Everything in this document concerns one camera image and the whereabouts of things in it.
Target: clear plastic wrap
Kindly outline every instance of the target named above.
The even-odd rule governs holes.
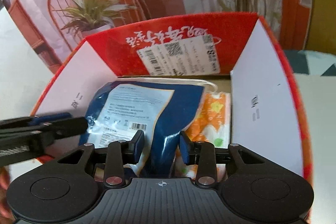
[[[130,140],[137,130],[145,132],[140,162],[130,167],[136,175],[167,177],[179,142],[202,109],[209,86],[204,80],[123,78],[107,83],[93,97],[86,118],[87,134],[80,144],[107,147],[116,140]]]

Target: white flower pot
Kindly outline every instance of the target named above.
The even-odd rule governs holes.
[[[85,32],[81,32],[81,33],[82,33],[83,37],[87,37],[88,35],[99,33],[99,32],[102,32],[102,31],[109,30],[109,29],[111,29],[110,25],[104,25],[104,26],[101,26],[97,29],[93,29],[93,30],[85,31]]]

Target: blue package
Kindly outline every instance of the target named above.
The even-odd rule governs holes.
[[[118,94],[112,94],[112,91],[117,89],[120,90]],[[131,95],[133,90],[140,93]],[[202,85],[162,84],[132,80],[107,83],[96,92],[87,109],[86,118],[89,128],[95,128],[95,130],[88,130],[91,133],[82,135],[80,145],[87,142],[88,139],[90,140],[91,136],[93,140],[95,140],[95,136],[99,136],[100,143],[98,145],[104,145],[104,147],[108,145],[109,137],[112,137],[110,142],[116,140],[113,138],[118,137],[126,139],[130,132],[128,132],[128,128],[126,128],[127,130],[121,130],[119,125],[123,126],[125,121],[128,122],[130,116],[146,119],[148,118],[146,115],[150,115],[149,112],[140,110],[141,105],[135,104],[135,106],[132,106],[132,101],[138,100],[137,103],[143,102],[144,105],[148,104],[150,107],[158,105],[157,109],[163,106],[161,111],[156,112],[159,114],[156,123],[153,125],[155,127],[152,142],[149,142],[150,147],[145,147],[143,151],[143,154],[145,154],[145,150],[148,150],[148,157],[143,163],[138,164],[140,165],[138,175],[143,177],[167,177],[174,161],[179,133],[194,120],[203,92],[204,86]],[[149,139],[151,134],[148,127],[149,123],[150,121],[147,125],[132,123],[129,130],[132,131],[133,129],[134,131],[131,134],[134,134],[136,129],[143,129],[145,138]]]

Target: cardboard box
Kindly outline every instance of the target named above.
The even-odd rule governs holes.
[[[206,34],[212,35],[214,44],[202,41],[200,36]],[[183,64],[164,67],[162,59],[160,68],[155,69],[150,64],[152,55],[144,61],[140,56],[144,51],[154,51],[154,47],[158,47],[159,51],[165,48],[172,51],[170,56],[177,49],[162,44],[172,45],[186,38],[179,42],[185,47],[181,57],[184,60],[178,60],[175,55],[168,57],[169,62],[187,64],[188,57],[191,57],[194,59],[192,64],[202,63],[207,58],[198,60],[198,56],[208,53],[203,44],[213,45],[207,48],[211,51],[211,56],[208,54],[209,63],[200,66],[203,69],[197,74],[209,74],[211,70],[217,73],[189,77],[206,77],[219,85],[219,91],[231,90],[232,142],[311,182],[310,137],[299,90],[279,44],[265,20],[256,13],[159,18],[89,36],[59,69],[33,114],[68,111],[75,116],[84,115],[94,93],[117,77],[150,73],[173,77],[176,70],[183,70]],[[197,53],[192,56],[189,52],[190,56],[187,56],[187,49],[196,49]],[[78,137],[60,140],[49,148],[48,153],[57,156],[77,144]]]

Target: orange package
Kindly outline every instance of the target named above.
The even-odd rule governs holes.
[[[231,95],[230,93],[207,93],[202,110],[190,127],[187,136],[194,141],[206,141],[218,148],[230,143]],[[186,166],[179,151],[175,159],[175,175],[195,179],[197,165]],[[217,164],[218,181],[225,174],[225,164]]]

